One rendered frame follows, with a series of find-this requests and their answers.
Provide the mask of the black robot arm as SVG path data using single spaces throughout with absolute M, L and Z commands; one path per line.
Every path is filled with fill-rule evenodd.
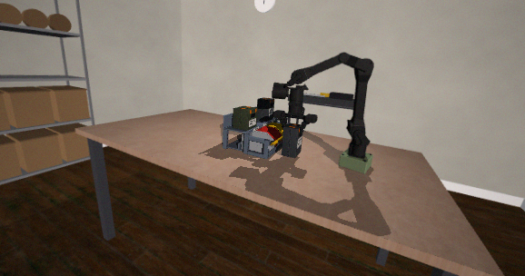
M 374 63 L 371 59 L 361 59 L 359 57 L 343 52 L 316 65 L 295 70 L 294 72 L 292 72 L 291 79 L 289 82 L 287 82 L 287 84 L 273 83 L 272 98 L 285 99 L 286 97 L 288 97 L 290 89 L 290 100 L 302 101 L 303 91 L 309 90 L 306 84 L 296 85 L 295 88 L 288 86 L 293 86 L 294 84 L 301 84 L 309 78 L 311 78 L 312 76 L 314 76 L 315 74 L 328 70 L 339 64 L 346 64 L 354 68 L 354 75 L 356 80 L 353 114 L 351 120 L 347 120 L 348 125 L 346 127 L 350 136 L 352 137 L 352 142 L 349 144 L 348 155 L 365 159 L 366 148 L 367 145 L 369 145 L 370 140 L 365 135 L 365 124 L 363 116 L 367 94 L 367 85 L 371 78 L 372 70 L 374 67 Z M 353 139 L 355 139 L 356 141 L 354 141 Z

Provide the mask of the red open bin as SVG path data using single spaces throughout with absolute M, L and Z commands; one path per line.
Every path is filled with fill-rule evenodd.
M 274 139 L 274 141 L 276 141 L 282 136 L 282 134 L 276 128 L 269 127 L 269 126 L 264 126 L 256 131 L 268 133 Z M 275 147 L 279 145 L 281 142 L 282 142 L 282 139 L 275 145 Z

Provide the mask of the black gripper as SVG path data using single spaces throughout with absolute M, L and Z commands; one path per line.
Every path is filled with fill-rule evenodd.
M 278 121 L 280 121 L 282 128 L 287 125 L 287 117 L 289 118 L 295 118 L 295 119 L 303 119 L 301 130 L 300 130 L 300 137 L 302 136 L 302 133 L 309 123 L 316 123 L 318 116 L 316 114 L 307 114 L 302 115 L 302 101 L 292 101 L 289 100 L 289 112 L 286 113 L 285 111 L 277 110 L 272 113 L 272 118 L 278 118 Z M 285 116 L 288 115 L 288 116 Z M 298 116 L 298 117 L 297 117 Z M 307 117 L 306 117 L 307 116 Z M 305 125 L 306 124 L 306 125 Z M 305 126 L 304 126 L 305 125 Z

